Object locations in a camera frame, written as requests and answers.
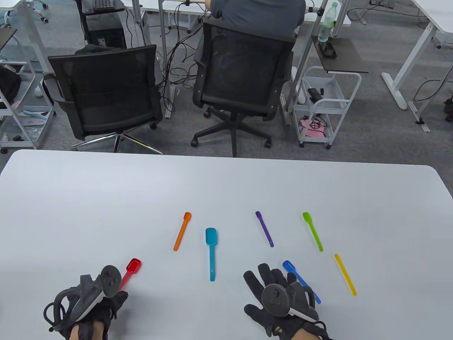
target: chrome chair base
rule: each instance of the chrome chair base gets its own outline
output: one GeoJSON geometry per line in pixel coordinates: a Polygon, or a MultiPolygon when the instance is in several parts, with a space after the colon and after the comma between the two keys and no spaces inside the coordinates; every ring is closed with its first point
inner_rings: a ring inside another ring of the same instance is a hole
{"type": "Polygon", "coordinates": [[[123,132],[123,133],[109,133],[108,135],[93,139],[91,141],[86,141],[86,142],[75,144],[75,145],[72,146],[72,149],[74,151],[77,151],[77,149],[79,147],[95,144],[95,143],[98,143],[100,141],[106,141],[106,140],[112,139],[112,138],[115,138],[115,145],[114,145],[114,148],[113,148],[113,152],[115,152],[115,153],[118,152],[118,149],[120,147],[120,143],[124,139],[127,139],[129,141],[132,141],[132,142],[134,142],[134,143],[136,143],[136,144],[138,144],[140,146],[143,146],[143,147],[155,152],[156,154],[163,155],[162,151],[157,150],[157,149],[153,148],[152,146],[150,146],[148,144],[145,144],[144,142],[138,140],[137,138],[129,135],[126,132],[123,132]]]}

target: green spoon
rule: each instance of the green spoon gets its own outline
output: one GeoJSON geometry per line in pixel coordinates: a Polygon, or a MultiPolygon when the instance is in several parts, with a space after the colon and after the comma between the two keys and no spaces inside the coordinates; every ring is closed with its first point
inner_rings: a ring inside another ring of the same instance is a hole
{"type": "Polygon", "coordinates": [[[323,251],[323,245],[321,244],[321,241],[319,240],[318,234],[316,233],[316,229],[313,226],[313,221],[311,219],[311,216],[309,213],[303,213],[302,216],[304,217],[305,222],[308,223],[310,226],[310,230],[312,231],[314,240],[316,241],[316,244],[318,245],[319,251],[323,251]]]}

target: hand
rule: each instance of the hand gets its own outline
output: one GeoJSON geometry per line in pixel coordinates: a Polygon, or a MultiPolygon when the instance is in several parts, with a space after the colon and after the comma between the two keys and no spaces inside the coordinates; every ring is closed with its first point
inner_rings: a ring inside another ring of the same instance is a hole
{"type": "MultiPolygon", "coordinates": [[[[60,334],[66,340],[92,340],[93,334],[101,333],[102,339],[107,340],[107,332],[113,318],[116,319],[116,313],[123,306],[129,294],[120,291],[114,297],[104,297],[93,309],[74,327],[60,331],[60,334]]],[[[76,299],[78,295],[68,296],[69,303],[76,299]]]]}
{"type": "MultiPolygon", "coordinates": [[[[258,271],[265,286],[276,283],[283,288],[286,288],[289,284],[297,281],[296,276],[293,273],[288,273],[287,279],[285,279],[279,269],[273,269],[271,271],[266,263],[260,264],[258,266],[258,271]]],[[[253,295],[255,295],[257,300],[262,304],[261,295],[263,294],[264,287],[252,271],[245,272],[244,279],[253,295]]],[[[276,317],[271,315],[265,308],[259,309],[254,305],[246,305],[244,311],[253,319],[253,321],[264,327],[268,337],[271,337],[271,335],[278,335],[280,340],[291,340],[300,329],[303,329],[310,334],[321,337],[322,340],[329,339],[325,330],[325,324],[322,321],[318,321],[315,324],[297,316],[288,315],[285,317],[276,317]]]]}

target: black glove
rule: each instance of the black glove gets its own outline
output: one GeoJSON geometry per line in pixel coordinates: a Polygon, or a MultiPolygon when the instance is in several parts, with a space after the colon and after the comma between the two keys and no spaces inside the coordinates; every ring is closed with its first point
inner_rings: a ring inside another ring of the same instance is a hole
{"type": "MultiPolygon", "coordinates": [[[[288,273],[286,280],[279,269],[273,269],[271,271],[266,263],[260,264],[258,266],[258,271],[265,286],[276,283],[283,288],[286,288],[289,284],[297,281],[296,276],[293,273],[288,273]]],[[[261,295],[263,294],[264,287],[250,270],[244,273],[244,279],[253,295],[255,295],[257,300],[262,304],[261,295]]],[[[322,340],[329,339],[326,332],[326,325],[322,321],[311,323],[297,316],[289,315],[285,317],[276,317],[271,315],[265,308],[259,309],[254,305],[246,305],[244,307],[244,312],[251,317],[253,321],[264,327],[268,337],[278,335],[280,340],[291,340],[298,330],[304,329],[308,333],[320,336],[322,340]]]]}
{"type": "MultiPolygon", "coordinates": [[[[79,340],[92,340],[93,338],[93,322],[100,321],[104,324],[104,333],[102,334],[102,339],[107,340],[107,332],[110,328],[110,324],[113,318],[116,319],[116,313],[123,306],[124,301],[126,301],[129,294],[125,291],[120,291],[114,297],[108,298],[104,297],[101,302],[96,304],[93,309],[80,321],[77,322],[79,325],[78,338],[79,340]]],[[[69,305],[73,306],[79,299],[79,295],[72,294],[68,295],[67,299],[69,300],[69,305]]],[[[46,309],[44,310],[44,318],[47,322],[52,324],[52,322],[46,317],[46,309]]],[[[71,336],[72,328],[68,327],[64,330],[61,330],[59,333],[68,340],[71,336]]]]}

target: computer tower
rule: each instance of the computer tower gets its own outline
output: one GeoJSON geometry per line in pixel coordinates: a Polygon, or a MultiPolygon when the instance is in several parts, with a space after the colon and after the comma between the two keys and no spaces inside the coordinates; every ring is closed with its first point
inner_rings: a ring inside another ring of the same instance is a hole
{"type": "Polygon", "coordinates": [[[123,24],[118,13],[87,15],[88,42],[97,46],[126,49],[123,24]]]}

